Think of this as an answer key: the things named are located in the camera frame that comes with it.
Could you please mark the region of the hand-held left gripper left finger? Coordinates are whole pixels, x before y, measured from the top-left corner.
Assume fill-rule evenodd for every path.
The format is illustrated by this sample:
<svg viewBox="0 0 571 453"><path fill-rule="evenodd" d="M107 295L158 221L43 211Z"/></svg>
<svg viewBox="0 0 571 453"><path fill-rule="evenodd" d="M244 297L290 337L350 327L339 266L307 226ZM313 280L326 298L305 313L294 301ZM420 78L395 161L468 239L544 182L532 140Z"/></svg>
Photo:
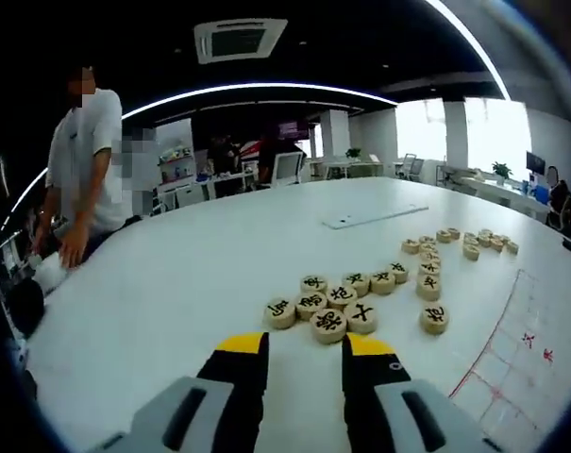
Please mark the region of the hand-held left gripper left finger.
<svg viewBox="0 0 571 453"><path fill-rule="evenodd" d="M222 341L194 377L181 377L133 416L105 452L252 452L263 418L269 334Z"/></svg>

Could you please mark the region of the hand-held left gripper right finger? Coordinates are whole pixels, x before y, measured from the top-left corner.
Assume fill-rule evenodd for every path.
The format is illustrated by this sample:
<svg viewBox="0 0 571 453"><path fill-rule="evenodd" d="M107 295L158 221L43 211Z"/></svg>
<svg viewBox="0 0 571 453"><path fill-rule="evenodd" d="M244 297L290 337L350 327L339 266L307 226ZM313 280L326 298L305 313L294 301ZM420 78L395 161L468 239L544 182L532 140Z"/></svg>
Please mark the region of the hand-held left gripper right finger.
<svg viewBox="0 0 571 453"><path fill-rule="evenodd" d="M353 452L500 452L479 424L395 350L352 332L342 343L344 421Z"/></svg>

